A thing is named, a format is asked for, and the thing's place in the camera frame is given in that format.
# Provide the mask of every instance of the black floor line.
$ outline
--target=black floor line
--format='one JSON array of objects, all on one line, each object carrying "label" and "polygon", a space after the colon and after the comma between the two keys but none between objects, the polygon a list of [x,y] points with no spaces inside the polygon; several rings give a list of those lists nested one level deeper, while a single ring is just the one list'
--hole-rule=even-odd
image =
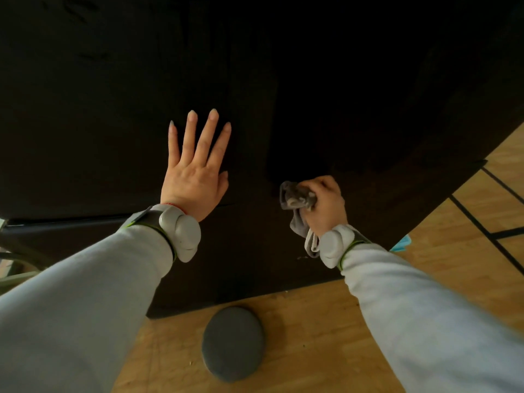
[{"label": "black floor line", "polygon": [[492,177],[499,185],[501,185],[504,189],[509,191],[515,197],[518,201],[520,201],[522,204],[524,204],[524,198],[518,195],[516,191],[514,191],[512,188],[510,188],[508,185],[506,185],[504,182],[502,182],[499,178],[497,178],[492,172],[489,172],[485,167],[481,167],[481,170],[487,173],[490,177]]},{"label": "black floor line", "polygon": [[513,266],[516,267],[518,271],[524,276],[524,267],[517,261],[512,254],[508,252],[507,249],[505,249],[501,243],[499,243],[494,237],[493,234],[487,231],[487,229],[482,226],[482,224],[469,212],[464,205],[462,205],[454,196],[449,196],[449,199],[453,201],[453,203],[458,207],[459,210],[462,211],[464,215],[473,223],[477,229],[479,229],[486,238],[491,241],[491,243],[499,250],[502,255],[504,255],[508,261],[510,261]]},{"label": "black floor line", "polygon": [[515,229],[508,229],[503,231],[495,231],[491,233],[495,240],[500,240],[501,238],[514,237],[524,234],[524,226],[516,227]]}]

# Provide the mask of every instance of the person's right arm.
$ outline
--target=person's right arm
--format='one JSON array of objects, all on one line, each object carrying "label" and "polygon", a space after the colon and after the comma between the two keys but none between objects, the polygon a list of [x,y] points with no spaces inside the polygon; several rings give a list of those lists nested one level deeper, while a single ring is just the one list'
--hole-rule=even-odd
[{"label": "person's right arm", "polygon": [[[303,213],[314,233],[347,224],[333,178],[302,185],[318,197]],[[341,265],[371,334],[408,392],[524,391],[518,333],[377,244],[356,245]]]}]

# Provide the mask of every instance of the hand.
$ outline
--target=hand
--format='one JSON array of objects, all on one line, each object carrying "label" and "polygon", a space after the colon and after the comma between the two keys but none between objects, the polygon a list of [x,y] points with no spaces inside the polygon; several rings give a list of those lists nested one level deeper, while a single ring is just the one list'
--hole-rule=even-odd
[{"label": "hand", "polygon": [[333,177],[318,177],[299,185],[308,187],[317,195],[317,203],[311,211],[300,209],[300,214],[313,233],[320,237],[337,225],[347,225],[345,201]]},{"label": "hand", "polygon": [[231,136],[231,124],[224,125],[208,159],[219,114],[215,109],[209,113],[195,151],[197,118],[193,111],[187,115],[182,156],[177,129],[173,121],[169,124],[169,160],[160,202],[178,205],[200,222],[219,204],[229,186],[227,171],[219,175],[219,170]]}]

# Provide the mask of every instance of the sleeve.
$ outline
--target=sleeve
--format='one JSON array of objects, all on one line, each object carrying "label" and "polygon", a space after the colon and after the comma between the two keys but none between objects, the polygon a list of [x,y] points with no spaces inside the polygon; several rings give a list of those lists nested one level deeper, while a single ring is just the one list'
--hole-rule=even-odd
[{"label": "sleeve", "polygon": [[166,240],[131,226],[0,297],[3,392],[110,392],[161,278]]},{"label": "sleeve", "polygon": [[496,318],[377,244],[342,275],[407,392],[522,392],[524,341]]}]

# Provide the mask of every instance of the folded cloth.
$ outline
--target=folded cloth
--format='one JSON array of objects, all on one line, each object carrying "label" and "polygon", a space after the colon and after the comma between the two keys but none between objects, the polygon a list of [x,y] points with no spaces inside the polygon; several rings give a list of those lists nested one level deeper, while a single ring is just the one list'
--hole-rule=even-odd
[{"label": "folded cloth", "polygon": [[307,187],[298,186],[297,182],[285,181],[280,185],[280,206],[283,210],[293,210],[293,219],[289,226],[299,236],[305,238],[304,248],[312,258],[318,257],[318,236],[311,231],[308,223],[300,215],[300,208],[311,210],[317,202],[317,196]]}]

